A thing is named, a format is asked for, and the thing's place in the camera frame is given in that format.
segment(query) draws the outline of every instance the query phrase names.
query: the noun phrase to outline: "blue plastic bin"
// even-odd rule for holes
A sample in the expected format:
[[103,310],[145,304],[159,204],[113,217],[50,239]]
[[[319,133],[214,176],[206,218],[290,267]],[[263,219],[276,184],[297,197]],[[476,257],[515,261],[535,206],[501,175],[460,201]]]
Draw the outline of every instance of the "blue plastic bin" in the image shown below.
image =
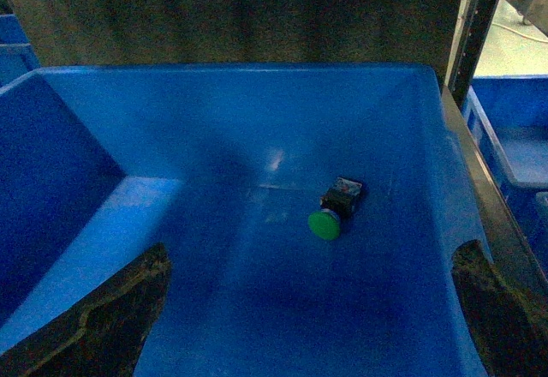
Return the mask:
[[539,222],[530,240],[531,249],[545,274],[548,274],[548,193],[537,193],[536,206]]
[[[164,242],[136,376],[486,376],[450,276],[485,238],[431,69],[38,69],[0,108],[0,352]],[[369,195],[327,242],[307,217],[337,176]]]
[[501,192],[531,236],[548,190],[548,76],[474,79],[462,111]]
[[0,15],[0,87],[37,67],[38,59],[17,18]]

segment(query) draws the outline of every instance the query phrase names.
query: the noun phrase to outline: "green push button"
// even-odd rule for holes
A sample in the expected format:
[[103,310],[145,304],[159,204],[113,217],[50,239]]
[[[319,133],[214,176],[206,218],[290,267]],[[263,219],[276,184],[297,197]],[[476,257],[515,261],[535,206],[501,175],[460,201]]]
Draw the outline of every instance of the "green push button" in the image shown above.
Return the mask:
[[341,220],[331,210],[324,209],[308,216],[308,227],[324,240],[335,240],[341,234]]

